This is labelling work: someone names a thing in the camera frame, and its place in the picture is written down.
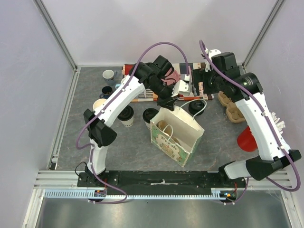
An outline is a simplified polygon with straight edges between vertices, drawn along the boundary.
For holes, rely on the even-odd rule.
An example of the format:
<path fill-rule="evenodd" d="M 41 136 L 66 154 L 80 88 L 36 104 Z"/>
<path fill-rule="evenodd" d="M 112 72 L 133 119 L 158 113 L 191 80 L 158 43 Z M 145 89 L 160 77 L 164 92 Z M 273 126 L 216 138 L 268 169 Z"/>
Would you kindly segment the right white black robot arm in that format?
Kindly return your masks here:
<path fill-rule="evenodd" d="M 210 50 L 203 54 L 207 60 L 199 71 L 206 94 L 223 92 L 244 116 L 255 139 L 258 156 L 227 163 L 219 168 L 218 183 L 230 186 L 235 179 L 252 177 L 263 180 L 287 166 L 295 168 L 301 159 L 280 134 L 266 104 L 263 88 L 257 76 L 251 72 L 242 74 L 232 52 Z"/>

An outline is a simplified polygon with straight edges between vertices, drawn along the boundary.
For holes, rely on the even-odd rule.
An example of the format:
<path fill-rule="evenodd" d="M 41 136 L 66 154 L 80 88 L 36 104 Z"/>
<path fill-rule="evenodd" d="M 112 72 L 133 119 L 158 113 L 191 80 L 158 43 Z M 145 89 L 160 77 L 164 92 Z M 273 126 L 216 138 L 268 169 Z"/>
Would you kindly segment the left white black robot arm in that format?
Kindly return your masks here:
<path fill-rule="evenodd" d="M 85 110 L 84 129 L 88 131 L 91 148 L 87 180 L 94 187 L 99 187 L 104 182 L 102 173 L 105 172 L 107 150 L 117 137 L 111 126 L 126 106 L 137 95 L 150 89 L 157 94 L 159 105 L 172 111 L 178 96 L 188 90 L 189 86 L 183 80 L 171 85 L 162 80 L 170 69 L 171 63 L 162 56 L 150 63 L 138 61 L 132 67 L 130 75 L 102 105 L 92 111 Z"/>

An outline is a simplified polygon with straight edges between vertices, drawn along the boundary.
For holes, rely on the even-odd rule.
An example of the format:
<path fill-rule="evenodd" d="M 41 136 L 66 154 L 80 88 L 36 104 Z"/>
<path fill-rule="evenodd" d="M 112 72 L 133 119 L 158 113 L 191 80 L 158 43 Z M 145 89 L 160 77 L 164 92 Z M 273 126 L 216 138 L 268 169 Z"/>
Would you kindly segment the green paper gift bag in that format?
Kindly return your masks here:
<path fill-rule="evenodd" d="M 158 113 L 150 120 L 151 143 L 172 160 L 176 161 L 181 167 L 185 167 L 189 159 L 193 156 L 205 132 L 203 127 L 195 119 L 198 113 L 192 116 L 183 109 L 183 107 L 189 103 L 190 101 L 187 101 L 181 106 L 175 105 L 173 111 L 161 107 Z M 173 135 L 185 142 L 185 147 L 158 147 L 156 138 L 162 132 L 158 129 L 157 123 L 161 120 L 166 121 L 173 127 Z"/>

